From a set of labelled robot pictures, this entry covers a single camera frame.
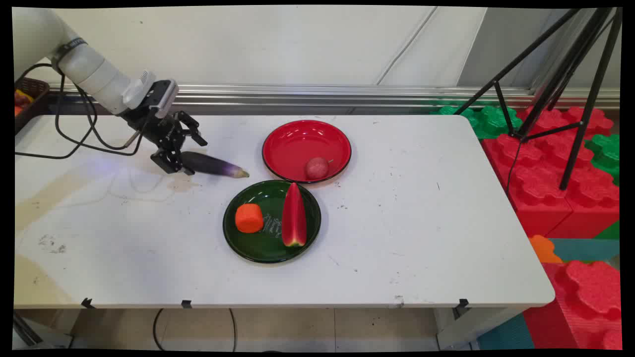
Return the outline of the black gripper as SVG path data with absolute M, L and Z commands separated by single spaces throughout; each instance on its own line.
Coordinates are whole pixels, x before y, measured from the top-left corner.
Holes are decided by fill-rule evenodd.
M 157 145 L 150 159 L 164 172 L 174 174 L 183 171 L 193 176 L 195 171 L 183 164 L 181 148 L 186 136 L 190 136 L 201 147 L 208 145 L 200 135 L 199 122 L 185 111 L 159 118 L 158 108 L 154 107 L 159 101 L 159 95 L 149 94 L 138 108 L 125 111 L 121 117 L 130 128 Z

